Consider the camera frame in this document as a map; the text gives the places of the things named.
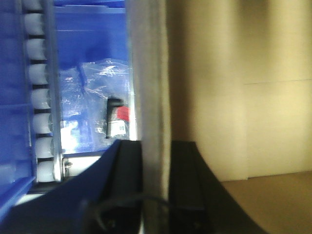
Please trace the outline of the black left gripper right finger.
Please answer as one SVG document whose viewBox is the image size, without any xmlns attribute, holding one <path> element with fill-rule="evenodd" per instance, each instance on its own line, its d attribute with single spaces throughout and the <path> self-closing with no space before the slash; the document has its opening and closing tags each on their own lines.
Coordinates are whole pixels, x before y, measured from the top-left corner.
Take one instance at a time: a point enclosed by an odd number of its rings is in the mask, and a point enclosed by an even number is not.
<svg viewBox="0 0 312 234">
<path fill-rule="evenodd" d="M 172 142 L 169 202 L 172 234 L 265 233 L 222 186 L 195 142 Z"/>
</svg>

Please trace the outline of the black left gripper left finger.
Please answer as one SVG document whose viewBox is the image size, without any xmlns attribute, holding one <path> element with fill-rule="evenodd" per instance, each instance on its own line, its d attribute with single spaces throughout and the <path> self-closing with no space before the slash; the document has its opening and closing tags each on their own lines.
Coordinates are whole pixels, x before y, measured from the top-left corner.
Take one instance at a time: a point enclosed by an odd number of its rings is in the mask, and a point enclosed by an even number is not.
<svg viewBox="0 0 312 234">
<path fill-rule="evenodd" d="M 0 225 L 3 234 L 136 234 L 141 203 L 113 204 L 94 219 L 101 202 L 142 191 L 139 141 L 118 140 L 92 166 L 46 194 L 13 207 Z"/>
</svg>

